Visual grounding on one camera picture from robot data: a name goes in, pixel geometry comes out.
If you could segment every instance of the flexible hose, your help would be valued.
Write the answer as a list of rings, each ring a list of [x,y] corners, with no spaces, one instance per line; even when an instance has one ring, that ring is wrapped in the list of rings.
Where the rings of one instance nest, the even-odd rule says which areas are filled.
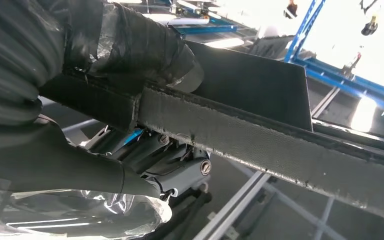
[[[38,88],[61,72],[64,31],[34,0],[0,1],[0,125],[41,112]]]

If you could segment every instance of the blue metal frame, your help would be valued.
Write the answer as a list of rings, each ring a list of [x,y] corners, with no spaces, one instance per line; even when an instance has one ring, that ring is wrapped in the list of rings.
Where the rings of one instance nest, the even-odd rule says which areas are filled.
[[[198,14],[195,14],[194,10],[186,6],[182,6],[189,13],[199,17]],[[215,18],[209,17],[209,22],[216,26],[178,26],[176,29],[181,34],[213,34],[213,33],[234,33],[238,30],[238,26],[232,24],[224,18]]]
[[[317,2],[319,3],[314,13],[311,14]],[[308,11],[285,55],[284,61],[303,66],[307,75],[311,78],[338,87],[342,91],[360,98],[369,97],[373,99],[378,104],[378,106],[384,108],[384,86],[359,76],[355,76],[352,80],[348,79],[342,75],[340,69],[334,66],[319,61],[315,58],[300,59],[298,57],[303,44],[325,2],[326,0],[311,1]]]
[[[177,26],[175,27],[181,34],[212,34],[212,33],[232,33],[238,30],[235,25],[221,26]]]

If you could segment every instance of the gray metal surface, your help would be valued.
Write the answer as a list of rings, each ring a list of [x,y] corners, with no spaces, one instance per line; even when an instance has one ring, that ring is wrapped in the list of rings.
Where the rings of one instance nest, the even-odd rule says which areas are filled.
[[[194,240],[220,239],[269,178],[270,175],[268,174],[256,172],[198,235],[195,236]]]
[[[243,174],[247,175],[250,178],[255,174],[252,170],[250,170],[249,168],[245,167],[242,164],[239,164],[239,163],[234,162],[234,161],[229,161],[229,162],[234,167],[236,167],[239,171],[241,171]],[[326,221],[323,221],[323,220],[319,219],[318,217],[314,216],[313,214],[311,214],[309,211],[307,211],[302,206],[300,206],[298,203],[296,203],[294,200],[292,200],[291,198],[286,196],[283,192],[278,190],[276,187],[266,183],[262,186],[262,188],[264,188],[265,190],[267,190],[271,193],[276,193],[276,196],[280,201],[282,201],[284,204],[289,206],[295,212],[300,214],[307,221],[316,225],[319,230],[321,230],[322,232],[325,232],[333,240],[345,240],[345,237],[343,237],[342,235],[337,233],[335,230],[333,230],[331,227],[326,225]]]
[[[138,121],[172,138],[384,217],[382,155],[153,84],[142,93]]]
[[[323,113],[323,111],[329,106],[335,96],[339,93],[341,89],[338,87],[332,88],[330,92],[318,103],[318,105],[311,111],[311,116],[313,118],[318,118]]]
[[[322,224],[326,224],[329,218],[329,214],[331,213],[332,205],[334,204],[334,198],[329,197],[326,203],[326,208],[324,209],[323,216],[321,216],[321,224],[317,225],[317,231],[315,232],[314,240],[320,240],[323,235]]]

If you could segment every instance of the black metal panel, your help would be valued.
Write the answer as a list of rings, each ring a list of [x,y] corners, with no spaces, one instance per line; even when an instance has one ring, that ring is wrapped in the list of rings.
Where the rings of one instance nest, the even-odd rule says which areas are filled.
[[[144,82],[132,74],[74,73],[50,80],[40,88],[40,95],[128,133],[136,125]]]
[[[312,131],[304,68],[189,42],[204,70],[195,95]]]

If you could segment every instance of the gray floor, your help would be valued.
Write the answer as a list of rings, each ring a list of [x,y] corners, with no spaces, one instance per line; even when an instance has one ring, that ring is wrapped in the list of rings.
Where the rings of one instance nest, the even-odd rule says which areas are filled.
[[[213,200],[200,210],[198,217],[190,224],[187,231],[188,239],[192,239],[208,223],[207,216],[211,212],[218,212],[248,180],[227,160],[212,156],[211,162],[213,168],[209,190]],[[321,218],[328,200],[326,196],[282,180],[278,180],[273,185],[307,211]],[[384,218],[338,201],[333,203],[328,225],[349,240],[384,240]],[[311,240],[315,233],[315,226],[274,195],[264,208],[257,227],[246,239]],[[322,239],[330,238],[324,234]]]

